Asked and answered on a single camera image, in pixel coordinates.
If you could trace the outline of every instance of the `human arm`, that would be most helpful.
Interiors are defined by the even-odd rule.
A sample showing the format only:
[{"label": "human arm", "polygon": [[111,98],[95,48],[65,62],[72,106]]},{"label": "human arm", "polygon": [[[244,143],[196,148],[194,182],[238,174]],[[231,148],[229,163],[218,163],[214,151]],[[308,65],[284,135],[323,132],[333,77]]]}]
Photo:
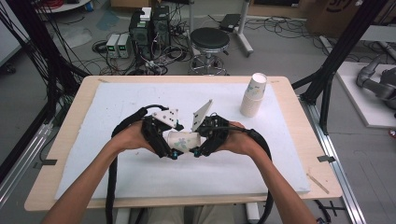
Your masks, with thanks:
[{"label": "human arm", "polygon": [[80,223],[91,197],[108,166],[125,149],[153,151],[140,132],[142,122],[130,125],[108,141],[91,164],[51,207],[42,223]]},{"label": "human arm", "polygon": [[[231,125],[243,127],[237,122],[231,122]],[[247,155],[254,161],[271,191],[283,223],[317,223],[303,200],[276,169],[262,147],[246,133],[231,131],[220,149]]]}]

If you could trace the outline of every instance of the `stool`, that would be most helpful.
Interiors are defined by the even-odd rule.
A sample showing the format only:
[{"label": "stool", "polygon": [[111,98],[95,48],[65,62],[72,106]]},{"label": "stool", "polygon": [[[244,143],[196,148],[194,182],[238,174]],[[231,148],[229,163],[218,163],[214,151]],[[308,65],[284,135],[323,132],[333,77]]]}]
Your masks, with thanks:
[{"label": "stool", "polygon": [[227,71],[224,68],[224,62],[221,58],[212,53],[224,52],[230,43],[230,37],[227,34],[216,28],[199,28],[194,30],[191,35],[191,44],[198,49],[201,54],[192,58],[190,61],[189,74],[199,75],[219,75]]}]

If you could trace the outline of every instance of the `hand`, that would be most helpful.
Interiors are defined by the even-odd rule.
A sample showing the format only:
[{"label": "hand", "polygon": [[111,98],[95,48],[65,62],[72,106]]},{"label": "hand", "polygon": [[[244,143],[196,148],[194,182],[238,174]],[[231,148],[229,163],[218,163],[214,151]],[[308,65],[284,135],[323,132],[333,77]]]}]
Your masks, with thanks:
[{"label": "hand", "polygon": [[[230,126],[245,128],[245,126],[236,121],[230,121]],[[253,150],[261,148],[247,133],[240,131],[230,131],[223,145],[218,150],[229,150],[233,153],[250,156]]]},{"label": "hand", "polygon": [[152,149],[141,132],[142,123],[143,121],[138,121],[131,124],[128,128],[122,130],[116,136],[114,136],[108,143],[120,152],[126,149],[137,149],[144,147],[155,153],[154,149]]}]

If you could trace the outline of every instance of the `aluminum frame rail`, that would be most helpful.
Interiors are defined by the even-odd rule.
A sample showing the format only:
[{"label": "aluminum frame rail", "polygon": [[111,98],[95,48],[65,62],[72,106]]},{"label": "aluminum frame rail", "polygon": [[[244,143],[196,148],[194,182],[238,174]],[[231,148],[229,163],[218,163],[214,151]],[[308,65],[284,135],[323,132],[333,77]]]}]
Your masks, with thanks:
[{"label": "aluminum frame rail", "polygon": [[335,161],[330,162],[330,166],[334,170],[335,176],[340,183],[341,189],[343,191],[343,201],[348,212],[349,218],[352,223],[355,224],[364,224],[366,223],[361,208],[359,207],[358,201],[355,198],[352,187],[349,185],[347,180],[347,176],[344,172],[344,169],[341,165],[341,162],[338,159],[335,148],[332,144],[332,140],[330,136],[327,135],[321,129],[319,125],[319,115],[318,109],[315,105],[310,105],[307,102],[302,101],[302,106],[305,106],[308,114],[308,118],[312,121],[312,126],[314,128],[315,133],[317,134],[317,138],[322,145],[323,151],[329,157],[335,158]]}]

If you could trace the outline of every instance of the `cardboard box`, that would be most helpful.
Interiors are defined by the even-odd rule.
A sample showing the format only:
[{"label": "cardboard box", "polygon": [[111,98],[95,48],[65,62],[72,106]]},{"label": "cardboard box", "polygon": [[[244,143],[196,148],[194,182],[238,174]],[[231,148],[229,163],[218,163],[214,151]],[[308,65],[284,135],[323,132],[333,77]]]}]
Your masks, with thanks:
[{"label": "cardboard box", "polygon": [[356,1],[316,1],[309,9],[306,29],[311,35],[339,37],[360,8]]},{"label": "cardboard box", "polygon": [[155,7],[161,0],[110,0],[112,7]]},{"label": "cardboard box", "polygon": [[288,18],[306,18],[307,13],[301,11],[298,7],[278,7],[254,4],[254,0],[250,1],[247,14],[249,16],[265,16],[265,17],[288,17]]}]

